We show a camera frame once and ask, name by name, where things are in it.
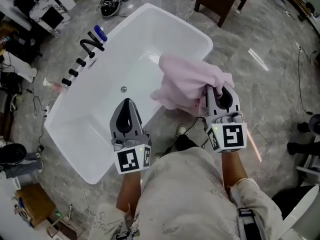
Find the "wire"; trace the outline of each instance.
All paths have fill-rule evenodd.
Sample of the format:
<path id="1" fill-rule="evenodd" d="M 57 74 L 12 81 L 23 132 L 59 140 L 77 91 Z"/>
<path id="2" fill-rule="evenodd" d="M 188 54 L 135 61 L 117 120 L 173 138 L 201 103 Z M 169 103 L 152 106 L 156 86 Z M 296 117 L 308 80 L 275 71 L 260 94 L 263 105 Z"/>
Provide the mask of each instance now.
<path id="1" fill-rule="evenodd" d="M 288 7 L 287 7 L 287 5 L 286 5 L 285 2 L 283 2 L 284 6 L 285 6 L 285 8 L 283 8 L 281 5 L 277 4 L 275 0 L 272 0 L 272 1 L 274 2 L 274 4 L 275 4 L 276 6 L 280 7 L 282 10 L 284 10 L 285 12 L 287 12 L 287 13 L 289 14 L 289 16 L 290 16 L 294 21 L 296 20 L 295 17 L 293 17 L 293 16 L 291 15 L 291 13 L 290 13 L 290 11 L 289 11 L 289 9 L 288 9 Z"/>
<path id="2" fill-rule="evenodd" d="M 299 69 L 299 62 L 300 62 L 300 53 L 301 53 L 301 49 L 299 49 L 299 56 L 298 56 L 298 78 L 299 78 L 299 92 L 300 92 L 300 100 L 301 100 L 301 105 L 302 105 L 302 109 L 304 110 L 304 112 L 306 112 L 308 115 L 312 116 L 313 113 L 310 111 L 306 111 L 304 108 L 304 104 L 302 101 L 302 95 L 301 95 L 301 82 L 300 82 L 300 69 Z"/>
<path id="3" fill-rule="evenodd" d="M 41 104 L 41 100 L 39 98 L 39 96 L 35 95 L 34 93 L 33 94 L 33 106 L 34 106 L 34 116 L 36 117 L 38 115 L 38 111 L 37 111 L 37 108 L 36 108 L 36 102 L 35 102 L 35 99 L 37 99 L 39 101 L 39 104 L 40 104 L 40 109 L 44 112 L 47 112 L 46 109 L 43 109 L 42 107 L 42 104 Z"/>
<path id="4" fill-rule="evenodd" d="M 46 109 L 43 109 L 43 108 L 42 108 L 42 103 L 41 103 L 41 100 L 40 100 L 39 96 L 35 95 L 34 92 L 33 92 L 32 90 L 30 90 L 29 88 L 25 89 L 25 88 L 23 88 L 23 87 L 21 86 L 21 89 L 22 89 L 22 90 L 26 90 L 28 93 L 30 93 L 30 94 L 33 95 L 32 101 L 33 101 L 34 116 L 35 116 L 35 117 L 38 115 L 38 111 L 37 111 L 37 108 L 36 108 L 35 99 L 37 99 L 37 100 L 39 101 L 41 110 L 44 111 L 44 112 L 47 112 Z M 42 152 L 43 152 L 44 149 L 45 149 L 44 146 L 43 146 L 42 143 L 41 143 L 41 138 L 42 138 L 42 136 L 44 135 L 44 122 L 45 122 L 45 118 L 46 118 L 46 117 L 47 117 L 47 115 L 44 115 L 44 116 L 42 117 L 41 135 L 40 135 L 40 137 L 39 137 L 39 139 L 38 139 L 39 146 L 37 147 L 37 151 L 38 151 L 41 155 L 42 155 Z"/>
<path id="5" fill-rule="evenodd" d="M 194 14 L 194 10 L 190 10 L 190 11 L 188 11 L 188 12 L 185 12 L 184 13 L 184 21 L 187 21 L 187 20 L 189 20 L 189 18 L 192 16 Z"/>
<path id="6" fill-rule="evenodd" d="M 315 50 L 313 53 L 311 53 L 310 55 L 308 55 L 308 54 L 306 53 L 305 49 L 304 49 L 302 46 L 300 46 L 300 48 L 303 50 L 303 52 L 304 52 L 304 54 L 305 54 L 305 56 L 306 56 L 306 59 L 307 59 L 307 61 L 309 62 L 309 64 L 311 64 L 312 55 L 315 54 L 317 51 Z"/>
<path id="7" fill-rule="evenodd" d="M 202 149 L 206 149 L 206 147 L 205 147 L 205 145 L 206 145 L 206 143 L 208 142 L 208 140 L 209 140 L 209 138 L 207 138 L 206 140 L 205 140 L 205 142 L 201 145 L 201 148 Z"/>
<path id="8" fill-rule="evenodd" d="M 90 208 L 89 208 L 89 204 L 88 204 L 88 200 L 87 200 L 87 195 L 86 195 L 85 187 L 84 187 L 84 180 L 83 180 L 82 178 L 81 178 L 81 183 L 82 183 L 82 191 L 83 191 L 83 195 L 84 195 L 85 204 L 86 204 L 86 207 L 88 208 L 89 214 L 88 214 L 88 217 L 86 218 L 86 221 L 83 222 L 83 223 L 80 225 L 80 228 L 82 227 L 82 225 L 83 225 L 84 223 L 88 223 L 88 222 L 89 222 L 89 219 L 90 219 L 90 216 L 91 216 L 91 211 L 90 211 Z"/>
<path id="9" fill-rule="evenodd" d="M 47 117 L 46 115 L 44 115 L 44 116 L 42 117 L 41 135 L 40 135 L 39 138 L 38 138 L 39 146 L 36 148 L 41 155 L 42 155 L 42 151 L 44 150 L 44 146 L 42 145 L 42 143 L 41 143 L 40 140 L 41 140 L 42 136 L 44 135 L 44 122 L 45 122 L 45 118 L 46 118 L 46 117 Z"/>
<path id="10" fill-rule="evenodd" d="M 55 100 L 56 100 L 55 98 L 50 99 L 50 100 L 46 103 L 46 105 L 49 106 L 50 102 L 53 102 L 53 101 L 55 101 Z"/>
<path id="11" fill-rule="evenodd" d="M 8 53 L 8 56 L 9 56 L 10 65 L 5 64 L 5 63 L 2 62 L 2 64 L 5 65 L 5 66 L 7 66 L 7 67 L 1 67 L 0 69 L 1 69 L 1 71 L 2 71 L 2 70 L 5 70 L 5 69 L 7 69 L 7 68 L 13 67 L 13 73 L 15 73 L 15 72 L 16 72 L 16 68 L 15 68 L 15 67 L 12 65 L 12 63 L 11 63 L 10 52 L 7 51 L 7 53 Z"/>

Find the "pink towel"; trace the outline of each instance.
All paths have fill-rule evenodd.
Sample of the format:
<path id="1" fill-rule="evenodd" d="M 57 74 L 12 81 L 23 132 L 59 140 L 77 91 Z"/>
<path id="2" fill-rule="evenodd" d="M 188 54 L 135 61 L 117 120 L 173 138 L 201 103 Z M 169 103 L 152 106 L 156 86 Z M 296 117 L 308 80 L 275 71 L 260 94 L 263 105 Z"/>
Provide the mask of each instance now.
<path id="1" fill-rule="evenodd" d="M 216 87 L 220 95 L 224 83 L 235 86 L 230 73 L 223 73 L 219 67 L 199 59 L 164 53 L 160 56 L 159 67 L 164 73 L 161 87 L 150 97 L 168 110 L 181 109 L 197 117 L 203 116 L 208 112 L 205 85 Z"/>

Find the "marble floor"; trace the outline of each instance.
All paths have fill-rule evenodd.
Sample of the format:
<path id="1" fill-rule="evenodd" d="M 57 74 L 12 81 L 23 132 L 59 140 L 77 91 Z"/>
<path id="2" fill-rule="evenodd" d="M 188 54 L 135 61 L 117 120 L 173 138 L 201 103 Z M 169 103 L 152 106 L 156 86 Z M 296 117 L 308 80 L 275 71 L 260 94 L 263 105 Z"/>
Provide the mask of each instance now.
<path id="1" fill-rule="evenodd" d="M 100 0 L 76 0 L 76 7 L 69 12 L 70 24 L 56 38 L 43 43 L 43 57 L 34 62 L 39 73 L 34 83 L 23 83 L 24 87 L 34 90 L 45 106 L 57 94 L 43 86 L 43 80 L 60 82 L 68 76 L 70 68 L 76 68 L 76 58 L 84 58 L 85 51 L 79 41 L 98 24 L 109 33 L 124 18 L 115 16 L 102 19 L 96 8 Z M 319 50 L 319 39 L 307 21 L 300 22 L 291 5 L 287 5 L 295 20 L 281 9 L 284 4 L 279 0 L 248 0 L 240 14 L 235 13 L 239 4 L 236 1 L 222 28 L 217 27 L 219 18 L 208 9 L 200 7 L 187 20 L 213 41 L 214 48 L 206 61 L 219 66 L 223 71 L 232 73 L 235 91 L 239 95 L 241 110 L 247 122 L 252 141 L 248 140 L 247 148 L 240 152 L 241 160 L 248 173 L 269 196 L 279 190 L 297 184 L 295 162 L 299 156 L 287 154 L 286 144 L 292 139 L 296 123 L 308 120 L 302 109 L 299 97 L 298 82 L 298 42 L 307 54 Z M 195 0 L 129 0 L 121 5 L 118 14 L 128 16 L 144 3 L 151 3 L 182 19 L 189 16 Z M 249 54 L 252 49 L 264 61 L 261 66 Z M 300 55 L 301 91 L 304 106 L 316 112 L 320 104 L 320 71 L 314 63 L 308 63 Z M 42 117 L 34 116 L 32 95 L 25 93 L 18 102 L 12 128 L 12 139 L 25 145 L 28 151 L 38 146 L 41 134 Z M 191 115 L 179 111 L 166 111 L 149 126 L 152 136 L 153 153 L 163 152 L 175 139 L 176 127 L 179 124 L 191 125 Z M 203 124 L 198 121 L 190 130 L 190 138 L 198 145 L 206 139 Z M 310 136 L 297 136 L 298 141 L 307 141 Z M 87 208 L 82 180 L 60 153 L 44 129 L 41 139 L 45 150 L 42 155 L 44 170 L 35 178 L 52 198 L 61 212 L 66 212 L 73 204 L 72 219 L 75 226 L 86 228 L 90 224 L 102 202 L 114 204 L 121 187 L 122 177 L 113 166 L 96 184 L 83 183 L 90 208 L 89 222 L 86 222 Z M 221 159 L 214 156 L 217 167 L 221 169 Z"/>

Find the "strap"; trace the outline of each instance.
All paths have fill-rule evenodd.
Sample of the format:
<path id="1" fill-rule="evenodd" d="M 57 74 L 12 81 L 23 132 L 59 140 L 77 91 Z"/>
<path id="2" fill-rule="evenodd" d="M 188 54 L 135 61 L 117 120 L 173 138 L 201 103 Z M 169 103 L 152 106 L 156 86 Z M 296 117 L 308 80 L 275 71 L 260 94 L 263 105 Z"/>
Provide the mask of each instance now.
<path id="1" fill-rule="evenodd" d="M 242 221 L 243 223 L 246 240 L 262 240 L 252 210 L 248 208 L 239 208 L 238 217 L 239 221 Z"/>

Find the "bathtub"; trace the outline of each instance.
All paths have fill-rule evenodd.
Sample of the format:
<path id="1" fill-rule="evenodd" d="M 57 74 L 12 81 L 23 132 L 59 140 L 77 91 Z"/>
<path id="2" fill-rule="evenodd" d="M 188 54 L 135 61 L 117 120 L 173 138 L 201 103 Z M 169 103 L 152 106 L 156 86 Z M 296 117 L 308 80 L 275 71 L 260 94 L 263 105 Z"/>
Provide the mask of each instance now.
<path id="1" fill-rule="evenodd" d="M 94 48 L 95 56 L 85 58 L 86 66 L 77 68 L 79 75 L 70 78 L 72 85 L 59 95 L 44 123 L 61 153 L 89 184 L 96 184 L 113 164 L 109 122 L 121 101 L 135 102 L 142 126 L 161 107 L 150 98 L 163 77 L 160 55 L 173 52 L 203 60 L 213 48 L 207 35 L 148 3 L 107 37 L 105 50 Z"/>

